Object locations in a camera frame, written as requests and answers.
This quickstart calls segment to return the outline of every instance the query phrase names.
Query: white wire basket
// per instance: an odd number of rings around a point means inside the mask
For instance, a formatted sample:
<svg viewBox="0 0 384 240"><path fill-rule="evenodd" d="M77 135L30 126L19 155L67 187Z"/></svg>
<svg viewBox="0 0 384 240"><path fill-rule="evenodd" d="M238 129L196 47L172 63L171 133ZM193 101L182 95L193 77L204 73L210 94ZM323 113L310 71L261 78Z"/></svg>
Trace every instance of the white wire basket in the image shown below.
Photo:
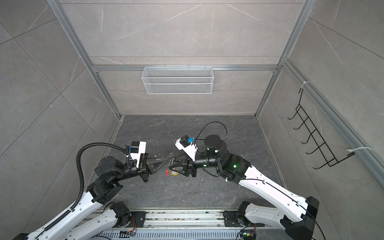
<svg viewBox="0 0 384 240"><path fill-rule="evenodd" d="M148 94L212 93L211 67L146 67L142 80Z"/></svg>

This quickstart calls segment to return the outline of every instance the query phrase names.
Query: dark gray floor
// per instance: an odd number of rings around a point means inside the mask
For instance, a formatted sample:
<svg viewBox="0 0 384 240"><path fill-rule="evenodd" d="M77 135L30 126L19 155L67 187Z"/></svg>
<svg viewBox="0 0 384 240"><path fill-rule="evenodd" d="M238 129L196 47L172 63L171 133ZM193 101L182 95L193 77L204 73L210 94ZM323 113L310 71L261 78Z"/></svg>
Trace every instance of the dark gray floor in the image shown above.
<svg viewBox="0 0 384 240"><path fill-rule="evenodd" d="M230 152L250 161L273 181L279 182L262 133L254 116L125 116L114 144L130 145L132 141L146 141L146 152L151 155L176 153L175 141L183 135L196 137L211 121L221 121L228 129L227 147ZM218 134L225 137L221 124L207 126L201 137ZM116 150L110 155L124 161ZM254 192L221 177L212 177L198 169L197 177L183 175L166 177L166 167L149 176L144 183L140 177L121 181L123 189L114 201L123 201L129 208L237 208L242 201L256 205L272 205Z"/></svg>

